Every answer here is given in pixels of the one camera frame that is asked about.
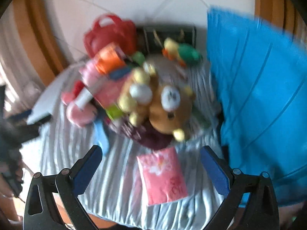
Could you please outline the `brown bear plush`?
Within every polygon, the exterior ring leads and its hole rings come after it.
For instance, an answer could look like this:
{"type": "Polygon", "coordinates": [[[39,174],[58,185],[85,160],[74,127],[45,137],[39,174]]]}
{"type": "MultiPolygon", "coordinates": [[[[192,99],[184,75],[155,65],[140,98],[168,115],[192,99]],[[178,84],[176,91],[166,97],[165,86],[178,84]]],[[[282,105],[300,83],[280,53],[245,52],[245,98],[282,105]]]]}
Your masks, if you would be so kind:
{"type": "Polygon", "coordinates": [[[185,127],[191,117],[194,99],[195,93],[189,85],[162,83],[156,67],[144,62],[142,67],[131,71],[117,105],[129,116],[132,126],[149,120],[156,131],[183,142],[188,136],[185,127]]]}

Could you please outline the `striped grey cloth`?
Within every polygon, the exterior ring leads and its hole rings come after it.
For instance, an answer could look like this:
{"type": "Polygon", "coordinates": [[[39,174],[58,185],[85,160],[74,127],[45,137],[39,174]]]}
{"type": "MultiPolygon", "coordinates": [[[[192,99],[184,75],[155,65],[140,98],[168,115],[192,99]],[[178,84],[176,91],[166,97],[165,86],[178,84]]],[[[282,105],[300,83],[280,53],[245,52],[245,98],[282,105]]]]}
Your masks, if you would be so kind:
{"type": "MultiPolygon", "coordinates": [[[[44,90],[28,121],[46,113],[52,121],[41,128],[40,136],[22,148],[23,161],[43,175],[59,173],[82,158],[95,142],[93,126],[73,126],[61,102],[63,91],[70,90],[80,77],[84,62],[70,65],[44,90]]],[[[188,197],[168,204],[148,206],[142,190],[138,155],[149,150],[106,129],[109,153],[102,159],[85,193],[79,200],[90,214],[121,225],[141,229],[202,229],[211,220],[223,197],[215,190],[200,161],[200,149],[208,145],[222,154],[216,134],[215,105],[208,92],[208,64],[188,72],[189,83],[197,94],[196,105],[212,125],[195,138],[176,144],[176,151],[187,184],[188,197]]]]}

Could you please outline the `red bear-face plastic case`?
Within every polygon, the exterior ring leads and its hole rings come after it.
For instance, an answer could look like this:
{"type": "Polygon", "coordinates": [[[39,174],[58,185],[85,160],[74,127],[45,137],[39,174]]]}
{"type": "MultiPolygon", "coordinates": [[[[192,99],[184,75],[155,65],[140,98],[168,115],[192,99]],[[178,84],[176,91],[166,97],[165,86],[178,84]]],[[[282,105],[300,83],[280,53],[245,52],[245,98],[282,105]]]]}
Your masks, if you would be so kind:
{"type": "Polygon", "coordinates": [[[100,15],[83,37],[90,58],[110,43],[119,45],[128,56],[137,51],[137,30],[133,21],[122,20],[114,14],[100,15]]]}

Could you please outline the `light blue plastic hand mirror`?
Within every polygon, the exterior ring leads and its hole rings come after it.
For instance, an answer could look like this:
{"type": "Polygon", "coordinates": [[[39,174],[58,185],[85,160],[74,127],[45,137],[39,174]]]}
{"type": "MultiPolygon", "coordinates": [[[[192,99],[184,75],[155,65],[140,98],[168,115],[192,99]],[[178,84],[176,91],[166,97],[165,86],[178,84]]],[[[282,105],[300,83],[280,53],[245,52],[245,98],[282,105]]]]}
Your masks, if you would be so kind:
{"type": "Polygon", "coordinates": [[[102,153],[106,156],[109,153],[110,143],[108,131],[102,118],[97,117],[94,121],[95,144],[100,146],[102,153]]]}

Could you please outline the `dark red knit hat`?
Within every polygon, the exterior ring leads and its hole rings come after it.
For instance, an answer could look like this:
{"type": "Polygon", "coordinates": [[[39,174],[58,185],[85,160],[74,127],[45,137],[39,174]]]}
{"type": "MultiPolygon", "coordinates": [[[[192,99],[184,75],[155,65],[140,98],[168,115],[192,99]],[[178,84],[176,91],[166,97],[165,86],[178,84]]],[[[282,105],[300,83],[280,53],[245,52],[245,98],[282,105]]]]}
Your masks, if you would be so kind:
{"type": "Polygon", "coordinates": [[[165,149],[173,140],[172,135],[165,135],[155,130],[149,121],[138,127],[131,125],[130,122],[124,122],[120,127],[120,133],[153,151],[165,149]]]}

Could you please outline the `yellow green duck plush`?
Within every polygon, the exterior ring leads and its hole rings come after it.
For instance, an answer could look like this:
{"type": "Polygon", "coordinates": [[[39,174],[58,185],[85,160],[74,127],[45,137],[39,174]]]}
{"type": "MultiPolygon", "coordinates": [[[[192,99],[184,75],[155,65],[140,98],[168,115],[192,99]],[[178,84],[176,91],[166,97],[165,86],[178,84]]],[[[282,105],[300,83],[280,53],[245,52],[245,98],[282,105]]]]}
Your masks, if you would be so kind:
{"type": "Polygon", "coordinates": [[[177,61],[182,67],[193,67],[202,62],[202,54],[190,44],[178,43],[171,38],[164,41],[162,54],[177,61]]]}

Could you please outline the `green frog plush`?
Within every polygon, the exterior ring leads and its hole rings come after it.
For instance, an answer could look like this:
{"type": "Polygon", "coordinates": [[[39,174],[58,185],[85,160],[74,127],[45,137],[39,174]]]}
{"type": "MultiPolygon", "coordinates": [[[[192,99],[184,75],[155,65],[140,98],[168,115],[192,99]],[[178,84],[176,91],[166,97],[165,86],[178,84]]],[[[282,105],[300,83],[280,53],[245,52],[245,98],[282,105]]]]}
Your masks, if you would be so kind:
{"type": "Polygon", "coordinates": [[[131,59],[133,62],[135,62],[139,66],[142,66],[146,60],[144,54],[140,51],[136,51],[133,55],[131,55],[131,59]]]}

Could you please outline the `pink pig plush orange dress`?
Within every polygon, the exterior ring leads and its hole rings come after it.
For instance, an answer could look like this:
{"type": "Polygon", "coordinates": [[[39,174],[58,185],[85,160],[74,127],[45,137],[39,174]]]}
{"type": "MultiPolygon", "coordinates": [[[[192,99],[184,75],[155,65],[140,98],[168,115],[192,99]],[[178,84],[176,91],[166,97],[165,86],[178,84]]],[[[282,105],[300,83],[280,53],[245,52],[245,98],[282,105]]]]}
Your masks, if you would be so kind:
{"type": "Polygon", "coordinates": [[[75,82],[71,91],[61,94],[69,122],[81,128],[95,120],[98,109],[92,100],[111,79],[111,73],[127,67],[124,58],[120,46],[110,43],[79,69],[82,79],[75,82]]]}

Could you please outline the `blue plastic storage crate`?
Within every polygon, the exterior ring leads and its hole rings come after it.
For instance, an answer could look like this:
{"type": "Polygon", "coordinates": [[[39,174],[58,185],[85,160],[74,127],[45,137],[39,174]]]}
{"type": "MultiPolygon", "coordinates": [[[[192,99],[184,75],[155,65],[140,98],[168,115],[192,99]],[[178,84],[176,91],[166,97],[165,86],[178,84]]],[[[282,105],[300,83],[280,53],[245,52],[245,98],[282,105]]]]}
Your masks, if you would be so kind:
{"type": "Polygon", "coordinates": [[[213,7],[207,22],[229,165],[267,172],[280,206],[306,201],[306,51],[260,18],[213,7]]]}

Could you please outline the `pink sanitary pad package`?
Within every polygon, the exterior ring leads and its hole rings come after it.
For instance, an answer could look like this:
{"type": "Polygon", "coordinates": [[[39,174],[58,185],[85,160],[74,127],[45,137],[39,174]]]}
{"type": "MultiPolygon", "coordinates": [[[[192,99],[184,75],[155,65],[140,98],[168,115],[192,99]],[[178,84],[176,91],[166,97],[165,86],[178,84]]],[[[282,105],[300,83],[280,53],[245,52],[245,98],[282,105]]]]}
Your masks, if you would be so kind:
{"type": "Polygon", "coordinates": [[[174,202],[188,196],[174,147],[137,156],[137,161],[148,206],[174,202]]]}

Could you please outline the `dark green framed box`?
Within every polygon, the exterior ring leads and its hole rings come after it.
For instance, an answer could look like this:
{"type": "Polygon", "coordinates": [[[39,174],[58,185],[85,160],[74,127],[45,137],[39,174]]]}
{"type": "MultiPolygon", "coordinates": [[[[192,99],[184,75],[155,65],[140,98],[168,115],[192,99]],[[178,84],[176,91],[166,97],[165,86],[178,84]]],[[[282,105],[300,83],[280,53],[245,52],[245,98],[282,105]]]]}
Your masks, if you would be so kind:
{"type": "Polygon", "coordinates": [[[136,32],[137,47],[144,55],[161,53],[167,38],[196,46],[196,28],[190,25],[152,24],[137,26],[136,32]]]}

